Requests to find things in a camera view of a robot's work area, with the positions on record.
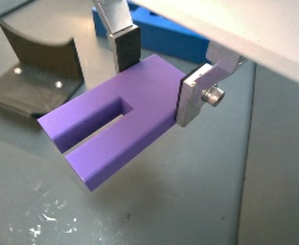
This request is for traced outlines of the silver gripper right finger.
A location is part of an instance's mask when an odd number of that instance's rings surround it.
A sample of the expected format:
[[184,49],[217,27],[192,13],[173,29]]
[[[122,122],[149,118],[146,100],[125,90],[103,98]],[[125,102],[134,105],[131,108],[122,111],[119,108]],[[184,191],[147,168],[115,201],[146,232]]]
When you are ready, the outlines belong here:
[[200,112],[201,105],[216,107],[224,98],[217,83],[228,78],[244,58],[214,42],[208,43],[206,63],[200,64],[180,80],[176,123],[185,127]]

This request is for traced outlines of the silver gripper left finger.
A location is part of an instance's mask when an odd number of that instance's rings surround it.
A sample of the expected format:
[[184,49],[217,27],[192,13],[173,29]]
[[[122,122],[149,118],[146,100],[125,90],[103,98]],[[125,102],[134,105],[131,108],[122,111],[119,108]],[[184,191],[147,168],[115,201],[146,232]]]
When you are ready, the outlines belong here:
[[139,27],[133,23],[126,0],[91,0],[113,52],[114,69],[119,73],[139,60]]

